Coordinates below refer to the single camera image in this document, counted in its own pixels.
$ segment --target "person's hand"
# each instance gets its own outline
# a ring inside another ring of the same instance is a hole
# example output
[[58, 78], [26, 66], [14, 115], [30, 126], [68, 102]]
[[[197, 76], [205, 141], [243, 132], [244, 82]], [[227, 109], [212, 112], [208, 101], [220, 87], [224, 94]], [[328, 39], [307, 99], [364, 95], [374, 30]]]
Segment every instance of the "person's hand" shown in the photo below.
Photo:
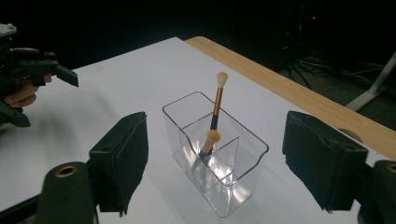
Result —
[[[46, 83], [52, 81], [51, 75], [43, 76]], [[31, 105], [35, 99], [35, 93], [38, 91], [38, 86], [34, 86], [30, 78], [20, 78], [15, 80], [17, 91], [12, 92], [6, 96], [3, 100], [6, 104], [11, 107], [24, 107]]]

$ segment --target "dark background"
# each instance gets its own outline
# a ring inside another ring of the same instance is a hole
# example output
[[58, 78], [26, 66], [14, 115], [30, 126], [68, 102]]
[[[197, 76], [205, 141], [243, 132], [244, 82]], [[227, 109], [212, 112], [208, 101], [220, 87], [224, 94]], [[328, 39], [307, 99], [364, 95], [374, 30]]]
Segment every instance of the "dark background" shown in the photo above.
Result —
[[[396, 50], [394, 0], [13, 0], [0, 8], [0, 23], [18, 28], [12, 47], [55, 51], [69, 69], [201, 35], [340, 105], [367, 91]], [[332, 69], [296, 74], [296, 62], [313, 52]], [[359, 113], [396, 131], [395, 73]]]

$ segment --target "clear plastic container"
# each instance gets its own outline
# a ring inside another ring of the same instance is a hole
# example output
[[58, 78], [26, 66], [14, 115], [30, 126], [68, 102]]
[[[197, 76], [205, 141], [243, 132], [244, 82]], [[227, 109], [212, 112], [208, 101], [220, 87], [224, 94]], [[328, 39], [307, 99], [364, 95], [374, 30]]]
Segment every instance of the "clear plastic container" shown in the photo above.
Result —
[[198, 154], [210, 129], [214, 102], [193, 92], [163, 107], [172, 155], [219, 217], [228, 217], [254, 192], [269, 147], [220, 110], [220, 140], [204, 159]]

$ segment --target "white stand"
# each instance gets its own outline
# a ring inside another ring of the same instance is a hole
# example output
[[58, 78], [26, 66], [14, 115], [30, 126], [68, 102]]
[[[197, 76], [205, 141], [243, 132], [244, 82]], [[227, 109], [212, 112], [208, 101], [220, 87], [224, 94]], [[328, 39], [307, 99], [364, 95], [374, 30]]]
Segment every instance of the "white stand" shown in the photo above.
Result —
[[373, 83], [370, 90], [358, 96], [355, 100], [347, 104], [346, 107], [353, 111], [358, 111], [363, 106], [371, 102], [379, 93], [381, 93], [385, 89], [381, 85], [395, 66], [396, 66], [396, 51], [393, 53], [387, 65], [385, 65], [384, 69], [382, 69], [381, 73]]

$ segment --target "white table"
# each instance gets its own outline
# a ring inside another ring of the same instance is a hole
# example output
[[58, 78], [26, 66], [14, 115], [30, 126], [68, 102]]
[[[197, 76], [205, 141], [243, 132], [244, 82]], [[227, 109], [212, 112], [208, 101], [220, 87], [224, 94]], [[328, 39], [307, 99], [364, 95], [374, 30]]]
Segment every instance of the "white table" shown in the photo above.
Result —
[[[45, 174], [88, 152], [122, 117], [148, 114], [148, 165], [128, 214], [99, 213], [100, 223], [357, 223], [352, 210], [322, 211], [281, 152], [286, 115], [304, 112], [178, 38], [76, 69], [79, 87], [58, 78], [24, 109], [32, 126], [7, 124], [0, 136], [0, 210], [41, 192]], [[218, 217], [171, 157], [162, 108], [193, 91], [215, 100], [216, 76], [229, 74], [221, 107], [270, 148], [255, 194]], [[385, 156], [370, 149], [367, 163]]]

